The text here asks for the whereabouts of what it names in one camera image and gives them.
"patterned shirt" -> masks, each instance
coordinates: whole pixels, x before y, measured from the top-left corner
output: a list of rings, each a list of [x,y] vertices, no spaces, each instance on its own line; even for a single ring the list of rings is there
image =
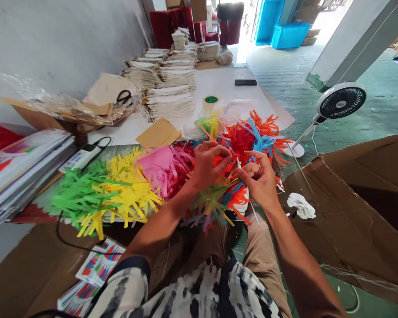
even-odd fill
[[[149,264],[140,256],[127,258],[114,268],[87,317],[281,317],[249,269],[235,258],[223,267],[215,264],[207,259],[148,299]]]

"blue plastic crate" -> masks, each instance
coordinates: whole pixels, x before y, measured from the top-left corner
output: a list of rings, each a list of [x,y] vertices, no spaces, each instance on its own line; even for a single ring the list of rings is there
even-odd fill
[[[270,45],[274,27],[279,23],[284,0],[262,0],[255,32],[256,45]]]
[[[272,46],[275,49],[300,47],[311,28],[309,23],[288,23],[274,26]]]

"floor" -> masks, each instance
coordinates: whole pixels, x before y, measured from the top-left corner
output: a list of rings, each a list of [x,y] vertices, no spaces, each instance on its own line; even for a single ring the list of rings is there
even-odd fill
[[[323,19],[331,19],[339,13],[323,12]],[[312,123],[316,114],[316,102],[321,94],[305,82],[316,59],[332,30],[326,31],[322,39],[313,46],[293,50],[275,50],[271,47],[242,45],[232,48],[237,65],[246,63],[262,88],[280,102],[294,117],[295,122],[283,134],[298,139]],[[367,88],[364,106],[353,115],[326,121],[315,131],[315,144],[319,153],[343,149],[349,145],[398,134],[398,64],[392,62],[393,50],[387,49],[377,61],[358,79]],[[298,161],[306,165],[315,156],[311,136],[302,143],[305,155]],[[246,232],[243,231],[235,248],[238,258],[243,256]],[[340,280],[327,276],[337,291],[344,307],[352,309],[356,296],[352,287]],[[352,317],[398,317],[398,305],[374,297],[357,288],[360,298],[358,311]],[[293,299],[288,295],[294,317],[298,317]]]

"masking tape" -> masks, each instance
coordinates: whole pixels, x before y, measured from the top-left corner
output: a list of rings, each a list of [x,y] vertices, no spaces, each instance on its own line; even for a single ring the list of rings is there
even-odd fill
[[[210,115],[212,108],[220,99],[217,96],[207,96],[202,100],[202,113],[205,115]]]

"white crumpled paper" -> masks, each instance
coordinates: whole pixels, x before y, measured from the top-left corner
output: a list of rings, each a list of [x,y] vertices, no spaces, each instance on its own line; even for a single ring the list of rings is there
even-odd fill
[[[287,199],[287,205],[290,208],[297,208],[298,210],[296,211],[296,214],[301,219],[306,220],[315,218],[315,209],[300,194],[292,192]]]

